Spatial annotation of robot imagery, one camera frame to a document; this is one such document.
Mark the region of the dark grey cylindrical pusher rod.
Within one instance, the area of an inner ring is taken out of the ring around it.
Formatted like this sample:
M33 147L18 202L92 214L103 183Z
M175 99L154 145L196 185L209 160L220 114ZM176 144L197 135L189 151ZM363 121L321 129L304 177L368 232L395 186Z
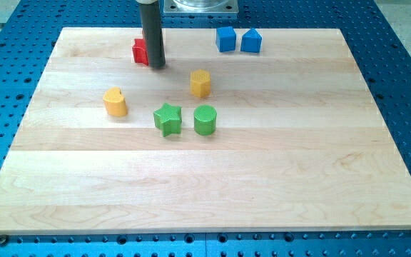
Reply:
M148 65L153 69L162 69L166 65L166 58L159 1L138 0L138 6L143 35L146 41Z

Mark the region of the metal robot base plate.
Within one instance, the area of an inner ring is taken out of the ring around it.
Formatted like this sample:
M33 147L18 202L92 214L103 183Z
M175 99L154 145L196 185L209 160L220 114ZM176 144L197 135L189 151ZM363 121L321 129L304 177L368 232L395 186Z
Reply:
M238 0L164 0L165 14L237 14Z

